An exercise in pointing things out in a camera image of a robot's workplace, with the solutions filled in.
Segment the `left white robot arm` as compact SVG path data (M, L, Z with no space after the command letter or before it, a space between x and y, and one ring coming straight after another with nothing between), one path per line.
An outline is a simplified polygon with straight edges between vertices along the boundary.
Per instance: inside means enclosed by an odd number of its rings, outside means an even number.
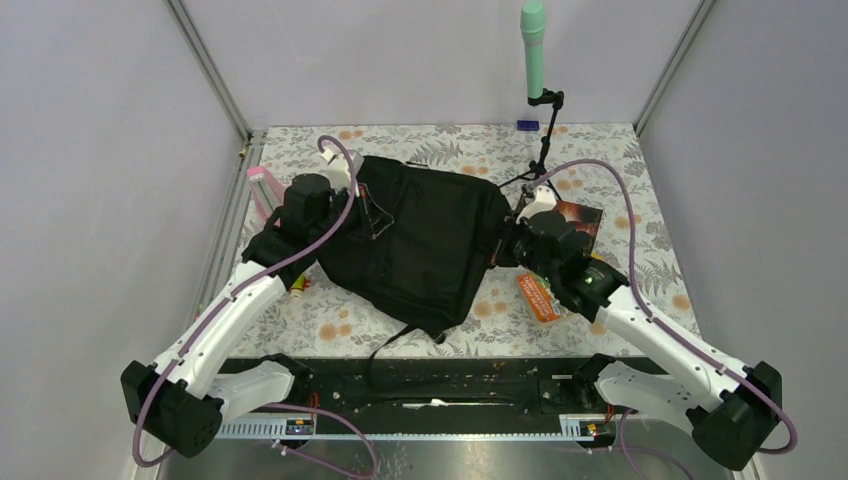
M309 401L308 381L275 360L224 378L218 373L251 325L352 217L364 158L346 150L321 155L327 171L300 174L284 189L212 304L152 363L133 361L122 372L138 466L156 466L172 453L193 457L223 424L258 408L278 403L296 411Z

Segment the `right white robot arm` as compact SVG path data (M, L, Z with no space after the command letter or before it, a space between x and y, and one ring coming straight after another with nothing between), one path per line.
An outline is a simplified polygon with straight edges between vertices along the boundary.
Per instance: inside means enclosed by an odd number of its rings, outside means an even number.
M627 276L590 256L592 238L569 223L546 186L526 185L506 219L500 266L522 266L569 312L635 346L663 370L649 374L596 354L574 375L583 410L633 409L689 434L719 465L741 471L779 423L782 376L711 346L641 298Z

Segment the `black fabric student bag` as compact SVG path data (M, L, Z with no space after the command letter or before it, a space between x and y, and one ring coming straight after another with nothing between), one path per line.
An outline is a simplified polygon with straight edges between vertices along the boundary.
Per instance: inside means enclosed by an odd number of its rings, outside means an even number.
M357 174L394 222L375 239L351 214L319 250L336 285L433 340L462 324L490 265L507 198L492 182L367 156Z

